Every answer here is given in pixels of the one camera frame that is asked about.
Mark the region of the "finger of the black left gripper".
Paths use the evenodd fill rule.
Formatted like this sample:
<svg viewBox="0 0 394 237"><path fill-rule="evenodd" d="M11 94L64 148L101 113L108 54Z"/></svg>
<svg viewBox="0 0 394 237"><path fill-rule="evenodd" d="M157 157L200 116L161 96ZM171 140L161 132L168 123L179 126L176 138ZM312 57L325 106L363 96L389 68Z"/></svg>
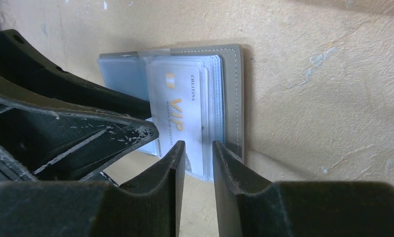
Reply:
<svg viewBox="0 0 394 237"><path fill-rule="evenodd" d="M149 121L48 98L0 76L0 182L85 181L158 135Z"/></svg>
<svg viewBox="0 0 394 237"><path fill-rule="evenodd" d="M137 119L151 116L149 102L64 71L39 53L15 29L0 31L0 76L48 98Z"/></svg>

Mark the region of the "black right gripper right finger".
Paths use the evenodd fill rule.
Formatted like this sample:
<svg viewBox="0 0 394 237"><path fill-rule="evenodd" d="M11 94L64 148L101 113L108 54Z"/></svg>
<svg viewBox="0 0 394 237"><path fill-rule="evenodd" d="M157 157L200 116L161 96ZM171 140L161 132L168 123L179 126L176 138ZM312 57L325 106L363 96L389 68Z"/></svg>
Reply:
<svg viewBox="0 0 394 237"><path fill-rule="evenodd" d="M221 237L394 237L388 183L271 182L220 141L213 167Z"/></svg>

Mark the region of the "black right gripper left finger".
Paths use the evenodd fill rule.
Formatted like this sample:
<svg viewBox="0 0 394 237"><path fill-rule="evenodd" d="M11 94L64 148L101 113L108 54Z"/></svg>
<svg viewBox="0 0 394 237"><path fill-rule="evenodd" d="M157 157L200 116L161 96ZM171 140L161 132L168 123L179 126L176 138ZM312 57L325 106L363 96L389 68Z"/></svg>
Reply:
<svg viewBox="0 0 394 237"><path fill-rule="evenodd" d="M0 237L176 237L185 142L114 186L107 182L0 183Z"/></svg>

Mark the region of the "grey leather card holder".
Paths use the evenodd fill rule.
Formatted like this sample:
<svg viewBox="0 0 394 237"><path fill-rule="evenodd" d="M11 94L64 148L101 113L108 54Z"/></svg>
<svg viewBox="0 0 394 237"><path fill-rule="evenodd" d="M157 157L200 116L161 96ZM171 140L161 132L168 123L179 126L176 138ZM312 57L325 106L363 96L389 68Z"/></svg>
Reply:
<svg viewBox="0 0 394 237"><path fill-rule="evenodd" d="M101 54L97 62L108 89L149 102L146 66L153 61L200 67L203 163L206 174L205 180L200 180L213 182L213 142L230 145L239 156L244 151L242 48L238 44L225 44L106 53ZM156 142L157 139L140 151L158 156Z"/></svg>

